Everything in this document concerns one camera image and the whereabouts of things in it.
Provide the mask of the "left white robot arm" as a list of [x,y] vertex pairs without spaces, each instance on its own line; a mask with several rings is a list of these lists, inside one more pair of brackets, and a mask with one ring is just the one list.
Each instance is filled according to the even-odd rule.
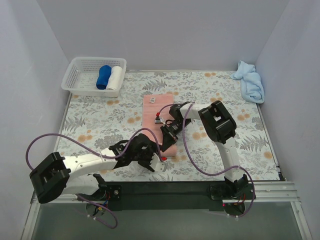
[[88,154],[75,156],[53,152],[32,168],[29,177],[38,202],[46,204],[65,194],[91,196],[107,186],[98,171],[126,167],[132,162],[151,172],[165,168],[159,146],[140,133],[100,152],[90,149]]

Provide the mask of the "light blue towel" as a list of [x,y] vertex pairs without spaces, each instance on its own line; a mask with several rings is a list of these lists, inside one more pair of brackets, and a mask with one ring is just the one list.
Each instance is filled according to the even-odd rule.
[[255,65],[239,61],[237,71],[230,78],[240,81],[240,93],[244,100],[255,104],[265,102],[265,91]]

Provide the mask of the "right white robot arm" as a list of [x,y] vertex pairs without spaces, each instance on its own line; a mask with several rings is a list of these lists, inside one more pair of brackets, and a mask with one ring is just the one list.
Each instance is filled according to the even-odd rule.
[[219,100],[211,104],[193,104],[189,101],[170,104],[169,114],[173,117],[170,124],[160,127],[162,145],[165,152],[178,141],[178,134],[185,136],[185,127],[192,120],[200,120],[207,136],[216,144],[224,167],[224,184],[222,195],[240,197],[249,184],[245,171],[240,168],[239,155],[236,149],[237,124],[223,103]]

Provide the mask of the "pink towel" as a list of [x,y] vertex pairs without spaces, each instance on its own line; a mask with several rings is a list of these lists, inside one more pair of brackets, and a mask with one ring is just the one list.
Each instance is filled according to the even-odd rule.
[[[162,107],[173,103],[174,95],[170,93],[151,94],[143,96],[142,128],[148,128],[152,130],[160,145],[162,145],[163,143],[163,135],[160,129],[161,125],[155,124],[156,114]],[[166,107],[160,113],[160,117],[163,117],[164,120],[172,119],[169,114],[169,109],[169,107]],[[149,131],[143,130],[142,133],[145,134],[151,141],[155,142],[153,135]],[[177,155],[177,152],[177,146],[174,144],[170,146],[165,152],[161,152],[161,156],[174,157]]]

